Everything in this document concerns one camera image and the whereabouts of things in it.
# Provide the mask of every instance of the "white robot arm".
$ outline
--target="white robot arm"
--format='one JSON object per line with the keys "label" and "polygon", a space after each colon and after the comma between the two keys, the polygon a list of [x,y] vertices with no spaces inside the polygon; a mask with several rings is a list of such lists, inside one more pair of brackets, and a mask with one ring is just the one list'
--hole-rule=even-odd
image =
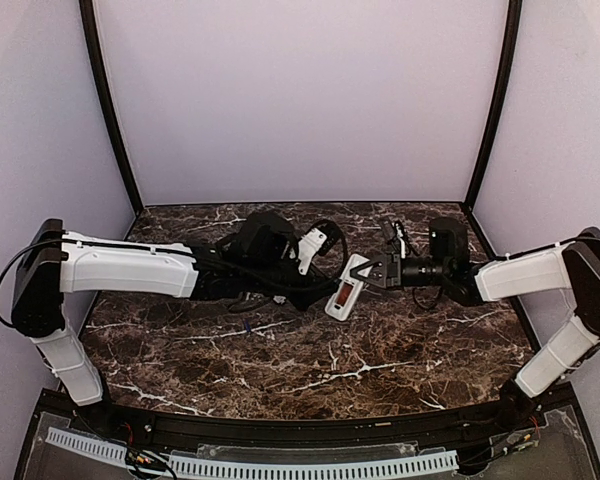
{"label": "white robot arm", "polygon": [[[312,260],[338,241],[343,265],[328,278]],[[65,319],[63,294],[114,290],[209,300],[254,292],[284,296],[306,310],[336,290],[346,256],[344,236],[333,222],[317,222],[298,239],[272,212],[250,215],[237,234],[215,245],[103,240],[64,231],[60,220],[51,219],[18,265],[11,326],[36,345],[76,405],[88,406],[101,402],[106,389]]]}
{"label": "white robot arm", "polygon": [[[400,240],[400,229],[393,231],[394,236],[385,235],[388,243]],[[535,399],[600,348],[597,228],[555,245],[476,265],[469,261],[466,228],[453,219],[438,218],[429,226],[429,256],[407,258],[404,248],[395,250],[353,268],[351,277],[381,288],[440,285],[452,300],[467,306],[545,290],[573,290],[577,307],[570,318],[501,388],[499,423],[505,427],[526,419]]]}

